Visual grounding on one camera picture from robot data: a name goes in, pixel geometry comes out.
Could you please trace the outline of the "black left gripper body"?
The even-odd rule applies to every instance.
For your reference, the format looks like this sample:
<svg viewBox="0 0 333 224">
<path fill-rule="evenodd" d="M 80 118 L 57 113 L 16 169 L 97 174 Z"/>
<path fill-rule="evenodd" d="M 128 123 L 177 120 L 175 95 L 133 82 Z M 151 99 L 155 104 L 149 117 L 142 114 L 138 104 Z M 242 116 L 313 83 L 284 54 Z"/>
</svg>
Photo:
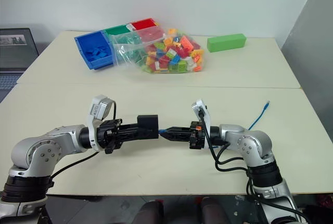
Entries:
<svg viewBox="0 0 333 224">
<path fill-rule="evenodd" d="M 121 124 L 121 119 L 106 120 L 97 128 L 97 142 L 106 154 L 111 154 L 114 150 L 121 148 L 123 142 L 117 140 Z"/>
</svg>

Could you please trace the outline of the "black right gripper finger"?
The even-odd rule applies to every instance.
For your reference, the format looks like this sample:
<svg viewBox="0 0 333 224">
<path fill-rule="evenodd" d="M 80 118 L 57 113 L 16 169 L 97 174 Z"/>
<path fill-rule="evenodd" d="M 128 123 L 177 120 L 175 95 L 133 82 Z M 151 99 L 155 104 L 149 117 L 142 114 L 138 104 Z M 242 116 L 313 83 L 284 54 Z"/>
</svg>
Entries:
<svg viewBox="0 0 333 224">
<path fill-rule="evenodd" d="M 171 134 L 190 134 L 191 130 L 189 127 L 170 127 L 168 132 Z"/>
<path fill-rule="evenodd" d="M 162 132 L 160 136 L 169 140 L 169 141 L 179 141 L 179 142 L 189 142 L 190 134 L 189 133 L 177 133 L 177 132 Z"/>
</svg>

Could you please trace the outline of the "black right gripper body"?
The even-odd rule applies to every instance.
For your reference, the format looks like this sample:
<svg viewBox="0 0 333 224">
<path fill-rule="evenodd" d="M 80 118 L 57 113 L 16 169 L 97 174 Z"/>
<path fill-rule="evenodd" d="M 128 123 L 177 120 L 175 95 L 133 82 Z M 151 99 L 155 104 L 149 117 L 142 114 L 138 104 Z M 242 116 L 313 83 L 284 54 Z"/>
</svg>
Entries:
<svg viewBox="0 0 333 224">
<path fill-rule="evenodd" d="M 201 122 L 199 121 L 192 121 L 190 124 L 189 148 L 204 148 L 204 130 Z"/>
</svg>

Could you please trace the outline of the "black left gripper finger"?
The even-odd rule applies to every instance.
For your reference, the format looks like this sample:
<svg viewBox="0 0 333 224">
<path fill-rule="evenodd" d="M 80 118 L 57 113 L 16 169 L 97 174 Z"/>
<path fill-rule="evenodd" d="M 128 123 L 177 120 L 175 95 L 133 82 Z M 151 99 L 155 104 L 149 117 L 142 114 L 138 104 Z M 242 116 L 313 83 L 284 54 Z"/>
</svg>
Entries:
<svg viewBox="0 0 333 224">
<path fill-rule="evenodd" d="M 151 129 L 148 130 L 130 130 L 120 133 L 120 142 L 128 142 L 135 140 L 157 139 L 159 137 L 158 131 Z"/>
<path fill-rule="evenodd" d="M 133 124 L 125 124 L 125 125 L 121 125 L 119 127 L 119 132 L 124 132 L 124 131 L 136 131 L 136 128 L 138 127 L 137 123 L 133 123 Z"/>
</svg>

